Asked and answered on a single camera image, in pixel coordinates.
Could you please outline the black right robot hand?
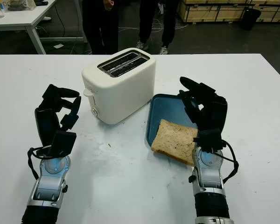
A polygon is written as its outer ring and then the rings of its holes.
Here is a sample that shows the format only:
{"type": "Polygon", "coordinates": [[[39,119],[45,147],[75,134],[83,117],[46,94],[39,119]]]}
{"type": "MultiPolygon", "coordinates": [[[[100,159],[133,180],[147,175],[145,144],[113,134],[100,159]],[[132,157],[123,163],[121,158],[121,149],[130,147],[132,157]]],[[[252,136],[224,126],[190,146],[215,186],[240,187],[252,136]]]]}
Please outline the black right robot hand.
{"type": "Polygon", "coordinates": [[[180,83],[188,89],[180,90],[178,97],[184,104],[186,114],[198,128],[197,141],[220,139],[227,115],[226,99],[206,84],[187,77],[180,77],[180,83]]]}

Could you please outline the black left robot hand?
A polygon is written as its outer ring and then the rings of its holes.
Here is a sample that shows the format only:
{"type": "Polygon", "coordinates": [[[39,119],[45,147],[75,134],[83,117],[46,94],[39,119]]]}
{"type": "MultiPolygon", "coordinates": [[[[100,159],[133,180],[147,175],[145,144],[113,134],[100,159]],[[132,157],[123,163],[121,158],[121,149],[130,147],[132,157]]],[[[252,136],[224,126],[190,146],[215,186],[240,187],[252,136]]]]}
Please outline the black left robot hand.
{"type": "Polygon", "coordinates": [[[56,131],[68,131],[78,120],[81,96],[78,91],[59,88],[50,84],[42,95],[41,104],[35,109],[35,120],[43,146],[53,142],[56,131]],[[66,108],[70,113],[59,120],[57,113],[66,108]]]}

